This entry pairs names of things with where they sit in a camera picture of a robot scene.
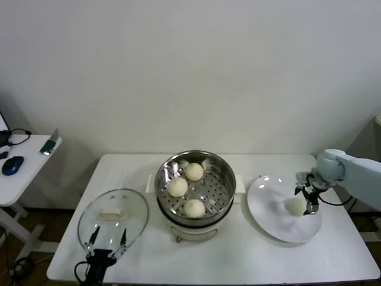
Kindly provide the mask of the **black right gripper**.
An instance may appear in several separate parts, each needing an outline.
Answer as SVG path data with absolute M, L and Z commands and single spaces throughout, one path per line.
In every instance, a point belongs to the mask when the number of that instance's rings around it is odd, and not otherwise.
M 303 186 L 297 185 L 295 187 L 294 195 L 298 195 L 300 192 L 303 193 L 307 201 L 306 210 L 303 212 L 303 215 L 313 215 L 318 212 L 318 196 L 315 192 L 315 189 L 311 184 L 305 184 Z

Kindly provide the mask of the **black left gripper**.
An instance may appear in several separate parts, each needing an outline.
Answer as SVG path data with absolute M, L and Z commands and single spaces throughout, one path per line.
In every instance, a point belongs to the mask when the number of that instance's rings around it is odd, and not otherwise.
M 87 254 L 94 254 L 86 259 L 89 265 L 89 271 L 85 278 L 85 285 L 103 285 L 107 269 L 114 266 L 116 264 L 115 257 L 121 257 L 127 249 L 127 229 L 125 228 L 121 236 L 120 245 L 116 250 L 93 250 L 99 229 L 100 226 L 97 225 L 95 231 L 90 236 L 89 241 L 85 242 Z

